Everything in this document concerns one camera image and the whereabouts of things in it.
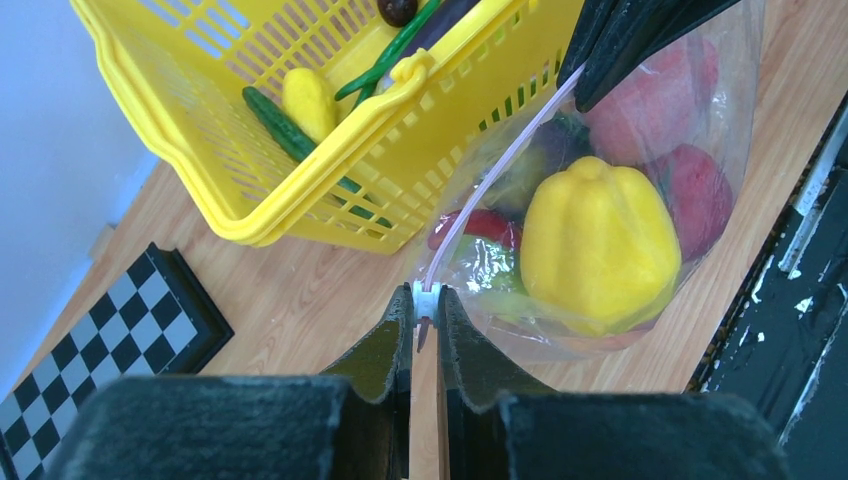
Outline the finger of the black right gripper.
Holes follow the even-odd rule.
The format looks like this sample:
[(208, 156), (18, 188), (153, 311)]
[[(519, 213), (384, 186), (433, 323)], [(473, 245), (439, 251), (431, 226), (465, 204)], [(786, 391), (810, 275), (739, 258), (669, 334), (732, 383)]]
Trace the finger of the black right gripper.
[(576, 109), (595, 107), (641, 62), (738, 0), (618, 0), (573, 90)]
[(583, 2), (557, 76), (558, 88), (588, 59), (618, 4), (618, 0), (585, 0)]

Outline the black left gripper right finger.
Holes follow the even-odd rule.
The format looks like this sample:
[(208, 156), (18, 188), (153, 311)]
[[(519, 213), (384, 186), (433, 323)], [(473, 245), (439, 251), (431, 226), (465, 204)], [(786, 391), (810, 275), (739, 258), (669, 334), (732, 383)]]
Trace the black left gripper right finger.
[(443, 288), (440, 467), (449, 479), (787, 479), (764, 419), (721, 394), (568, 393), (521, 368)]

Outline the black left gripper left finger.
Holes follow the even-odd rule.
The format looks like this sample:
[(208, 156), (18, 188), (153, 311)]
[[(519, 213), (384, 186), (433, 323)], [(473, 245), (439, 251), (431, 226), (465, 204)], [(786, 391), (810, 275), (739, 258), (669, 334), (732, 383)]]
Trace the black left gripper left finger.
[(412, 290), (314, 375), (126, 376), (83, 406), (49, 479), (402, 479)]

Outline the pink toy onion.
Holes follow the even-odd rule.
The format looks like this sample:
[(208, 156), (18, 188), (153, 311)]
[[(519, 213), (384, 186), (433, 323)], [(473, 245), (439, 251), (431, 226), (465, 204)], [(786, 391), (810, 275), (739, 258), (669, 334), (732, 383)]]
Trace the pink toy onion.
[(652, 55), (584, 115), (596, 154), (634, 166), (692, 139), (709, 110), (718, 67), (716, 47), (698, 33)]

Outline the purple toy eggplant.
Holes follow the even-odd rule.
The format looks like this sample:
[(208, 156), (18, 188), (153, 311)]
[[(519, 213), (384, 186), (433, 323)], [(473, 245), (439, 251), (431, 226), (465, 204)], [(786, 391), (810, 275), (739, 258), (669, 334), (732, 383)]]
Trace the purple toy eggplant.
[(588, 127), (576, 116), (562, 112), (537, 128), (528, 149), (542, 161), (546, 175), (563, 171), (574, 161), (594, 154)]

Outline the green toy pear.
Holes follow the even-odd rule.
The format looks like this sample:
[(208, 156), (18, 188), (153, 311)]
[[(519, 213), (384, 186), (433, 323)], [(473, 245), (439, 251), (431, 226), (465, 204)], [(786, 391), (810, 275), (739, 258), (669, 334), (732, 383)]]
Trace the green toy pear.
[(451, 283), (484, 311), (514, 313), (527, 298), (518, 254), (492, 240), (463, 235), (449, 267)]

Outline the red toy tomato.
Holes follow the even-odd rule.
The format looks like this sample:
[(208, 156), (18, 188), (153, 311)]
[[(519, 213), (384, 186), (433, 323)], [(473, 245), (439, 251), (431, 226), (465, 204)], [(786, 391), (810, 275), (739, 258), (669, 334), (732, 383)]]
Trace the red toy tomato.
[(704, 150), (682, 144), (645, 166), (664, 199), (683, 260), (705, 255), (722, 235), (734, 206), (731, 185)]

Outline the red toy chili pepper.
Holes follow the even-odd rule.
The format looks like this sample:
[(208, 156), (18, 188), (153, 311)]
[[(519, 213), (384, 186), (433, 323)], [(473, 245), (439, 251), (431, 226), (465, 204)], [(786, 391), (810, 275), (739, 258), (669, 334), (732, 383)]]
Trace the red toy chili pepper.
[[(439, 217), (427, 239), (427, 246), (431, 250), (435, 251), (441, 246), (459, 214), (460, 211), (457, 210)], [(496, 211), (487, 209), (476, 209), (471, 212), (464, 234), (482, 237), (510, 250), (518, 250), (522, 240), (521, 228), (515, 222), (507, 220)]]

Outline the yellow toy bell pepper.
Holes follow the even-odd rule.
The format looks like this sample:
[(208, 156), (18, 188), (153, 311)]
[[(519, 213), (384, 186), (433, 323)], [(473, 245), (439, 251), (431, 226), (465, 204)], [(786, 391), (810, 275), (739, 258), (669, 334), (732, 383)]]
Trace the yellow toy bell pepper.
[(520, 271), (529, 296), (586, 336), (648, 322), (676, 290), (682, 253), (671, 216), (639, 170), (595, 156), (545, 179), (528, 207)]

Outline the clear zip top bag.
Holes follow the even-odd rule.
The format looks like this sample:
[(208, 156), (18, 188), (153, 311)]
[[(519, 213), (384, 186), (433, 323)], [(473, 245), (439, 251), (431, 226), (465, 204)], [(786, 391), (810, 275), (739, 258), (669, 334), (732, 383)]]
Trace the clear zip top bag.
[(627, 348), (722, 236), (752, 136), (761, 1), (543, 1), (553, 68), (463, 155), (413, 320), (455, 293), (526, 363)]

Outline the yellow plastic basket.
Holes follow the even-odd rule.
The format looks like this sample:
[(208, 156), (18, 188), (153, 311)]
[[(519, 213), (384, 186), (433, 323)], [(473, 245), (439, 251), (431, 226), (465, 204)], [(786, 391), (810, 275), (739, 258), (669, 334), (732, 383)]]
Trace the yellow plastic basket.
[(210, 228), (391, 254), (467, 146), (548, 93), (578, 1), (76, 1), (100, 72)]

